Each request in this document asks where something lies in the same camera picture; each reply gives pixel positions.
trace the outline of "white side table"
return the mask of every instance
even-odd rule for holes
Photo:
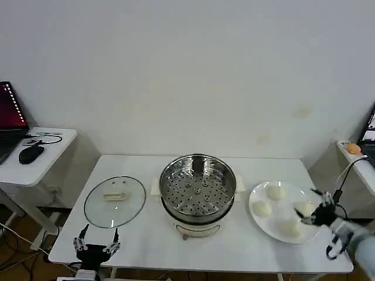
[[[346,145],[349,143],[348,140],[340,140],[336,142],[336,146],[341,152],[341,154],[346,158],[346,160],[351,163],[358,159],[360,155],[353,155],[346,150]],[[369,193],[365,192],[356,192],[358,198],[351,200],[351,209],[364,209],[375,202],[375,168],[369,161],[358,161],[354,164],[352,169],[356,172],[359,179],[362,181],[364,186],[366,186],[368,192],[372,195],[369,196]],[[375,221],[371,222],[368,226],[368,229],[375,231]]]
[[[45,151],[34,162],[28,165],[20,164],[18,161],[20,152],[26,148],[26,146],[23,146],[25,143],[24,140],[18,144],[6,161],[0,165],[0,188],[43,227],[41,234],[36,238],[36,244],[33,245],[32,248],[37,246],[39,243],[38,239],[42,239],[45,231],[47,231],[48,234],[57,235],[58,229],[57,226],[54,225],[54,222],[58,218],[58,213],[52,215],[52,220],[47,218],[30,202],[30,199],[27,197],[27,189],[30,189],[41,181],[43,176],[77,136],[77,131],[72,129],[34,127],[29,131],[31,135],[38,135],[39,133],[55,134],[61,136],[63,139],[58,143],[43,145]],[[43,140],[51,142],[55,141],[56,138],[45,136]]]

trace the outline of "glass pot lid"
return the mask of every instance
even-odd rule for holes
[[[143,185],[132,177],[112,177],[98,184],[87,196],[84,214],[100,228],[114,228],[135,218],[145,204]]]

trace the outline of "computer mouse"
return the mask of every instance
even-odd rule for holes
[[[44,149],[45,148],[43,146],[39,145],[33,145],[29,148],[25,148],[23,151],[20,152],[18,160],[21,164],[30,164],[34,162],[39,155],[42,154]]]

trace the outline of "orange object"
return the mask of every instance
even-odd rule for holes
[[[355,154],[355,155],[361,154],[361,148],[357,146],[355,143],[348,143],[346,145],[346,150],[351,154]]]

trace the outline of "laptop screen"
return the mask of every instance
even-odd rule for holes
[[[9,82],[0,82],[0,129],[19,128],[28,125],[17,103]]]
[[[359,142],[375,143],[375,107],[372,109]]]

